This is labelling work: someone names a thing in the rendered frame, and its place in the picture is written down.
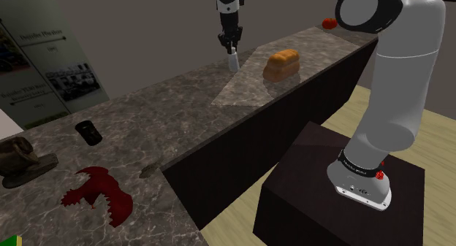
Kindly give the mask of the small white bottle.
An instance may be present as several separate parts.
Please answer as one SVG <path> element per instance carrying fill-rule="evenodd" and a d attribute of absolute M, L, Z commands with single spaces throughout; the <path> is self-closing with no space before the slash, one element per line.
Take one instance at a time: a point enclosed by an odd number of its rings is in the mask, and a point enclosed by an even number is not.
<path fill-rule="evenodd" d="M 228 64 L 229 70 L 232 72 L 237 72 L 240 69 L 238 54 L 235 47 L 231 47 L 230 53 L 228 54 Z"/>

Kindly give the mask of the brown bread loaf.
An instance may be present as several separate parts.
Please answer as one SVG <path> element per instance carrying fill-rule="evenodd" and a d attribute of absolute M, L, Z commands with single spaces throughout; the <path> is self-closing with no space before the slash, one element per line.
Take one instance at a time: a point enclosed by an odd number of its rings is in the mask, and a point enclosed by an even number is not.
<path fill-rule="evenodd" d="M 263 69 L 263 78 L 280 82 L 300 70 L 300 55 L 296 50 L 286 49 L 271 55 Z"/>

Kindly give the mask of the small brown flat piece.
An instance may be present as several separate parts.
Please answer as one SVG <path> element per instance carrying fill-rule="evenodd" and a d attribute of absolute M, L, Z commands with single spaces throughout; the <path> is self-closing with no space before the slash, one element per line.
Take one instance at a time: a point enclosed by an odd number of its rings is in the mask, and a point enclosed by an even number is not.
<path fill-rule="evenodd" d="M 150 177 L 157 169 L 160 169 L 162 166 L 162 161 L 161 160 L 156 160 L 153 163 L 148 164 L 144 168 L 142 168 L 139 178 L 140 179 L 145 179 Z"/>

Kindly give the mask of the black cup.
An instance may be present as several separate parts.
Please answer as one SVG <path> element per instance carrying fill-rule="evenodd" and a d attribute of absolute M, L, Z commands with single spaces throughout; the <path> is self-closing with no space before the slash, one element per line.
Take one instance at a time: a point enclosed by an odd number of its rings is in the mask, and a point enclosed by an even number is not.
<path fill-rule="evenodd" d="M 102 135 L 90 120 L 84 120 L 75 125 L 75 130 L 81 135 L 89 146 L 94 146 L 102 141 Z"/>

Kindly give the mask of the dark robot stand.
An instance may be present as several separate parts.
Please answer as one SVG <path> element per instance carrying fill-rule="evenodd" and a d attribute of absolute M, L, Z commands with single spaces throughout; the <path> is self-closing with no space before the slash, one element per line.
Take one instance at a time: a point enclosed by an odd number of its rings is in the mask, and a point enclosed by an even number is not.
<path fill-rule="evenodd" d="M 336 192 L 327 177 L 348 137 L 308 123 L 262 185 L 254 234 L 267 246 L 423 246 L 424 169 L 387 156 L 385 211 Z"/>

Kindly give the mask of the dark red bird figure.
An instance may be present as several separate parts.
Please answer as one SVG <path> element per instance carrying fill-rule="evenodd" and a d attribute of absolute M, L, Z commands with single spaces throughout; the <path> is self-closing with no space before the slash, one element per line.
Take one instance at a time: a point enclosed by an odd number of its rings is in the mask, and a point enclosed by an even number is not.
<path fill-rule="evenodd" d="M 109 175 L 108 169 L 100 166 L 90 166 L 76 174 L 87 174 L 88 180 L 79 188 L 70 189 L 61 199 L 61 204 L 69 206 L 79 204 L 81 199 L 94 208 L 94 203 L 100 195 L 103 195 L 108 201 L 108 213 L 111 221 L 109 224 L 116 228 L 120 226 L 133 211 L 132 197 L 120 189 L 118 181 Z"/>

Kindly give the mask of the brown stone figure on base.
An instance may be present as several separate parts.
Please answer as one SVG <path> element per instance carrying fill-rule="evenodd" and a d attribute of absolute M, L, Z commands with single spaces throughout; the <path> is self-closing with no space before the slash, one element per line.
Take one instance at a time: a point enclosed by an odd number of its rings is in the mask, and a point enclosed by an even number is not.
<path fill-rule="evenodd" d="M 31 143 L 24 137 L 13 137 L 0 142 L 1 184 L 7 189 L 31 182 L 57 165 L 56 154 L 38 157 Z"/>

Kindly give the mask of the green and yellow box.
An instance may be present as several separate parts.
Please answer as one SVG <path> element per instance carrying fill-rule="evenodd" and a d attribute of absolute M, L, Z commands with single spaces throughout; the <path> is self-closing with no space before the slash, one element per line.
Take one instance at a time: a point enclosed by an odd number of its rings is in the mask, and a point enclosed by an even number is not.
<path fill-rule="evenodd" d="M 23 246 L 23 239 L 18 235 L 13 235 L 10 238 L 0 242 L 0 246 Z"/>

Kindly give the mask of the wall poster with photos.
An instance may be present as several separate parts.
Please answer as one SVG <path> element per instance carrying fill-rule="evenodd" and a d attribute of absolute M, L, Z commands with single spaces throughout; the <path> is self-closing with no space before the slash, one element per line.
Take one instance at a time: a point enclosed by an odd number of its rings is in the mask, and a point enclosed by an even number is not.
<path fill-rule="evenodd" d="M 0 0 L 0 109 L 23 130 L 109 99 L 56 0 Z"/>

